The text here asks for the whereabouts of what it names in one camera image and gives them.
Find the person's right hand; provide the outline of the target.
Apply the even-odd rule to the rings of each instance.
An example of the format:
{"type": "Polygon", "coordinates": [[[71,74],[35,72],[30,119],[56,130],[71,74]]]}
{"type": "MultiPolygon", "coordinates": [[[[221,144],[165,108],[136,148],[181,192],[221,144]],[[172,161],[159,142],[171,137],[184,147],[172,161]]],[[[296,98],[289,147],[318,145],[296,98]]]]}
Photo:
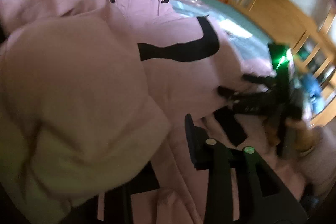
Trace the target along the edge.
{"type": "MultiPolygon", "coordinates": [[[[278,122],[273,118],[268,118],[262,123],[270,147],[280,144],[277,136],[278,122]]],[[[307,155],[318,143],[318,134],[309,128],[304,120],[287,118],[285,121],[287,129],[294,131],[293,149],[300,156],[307,155]]]]}

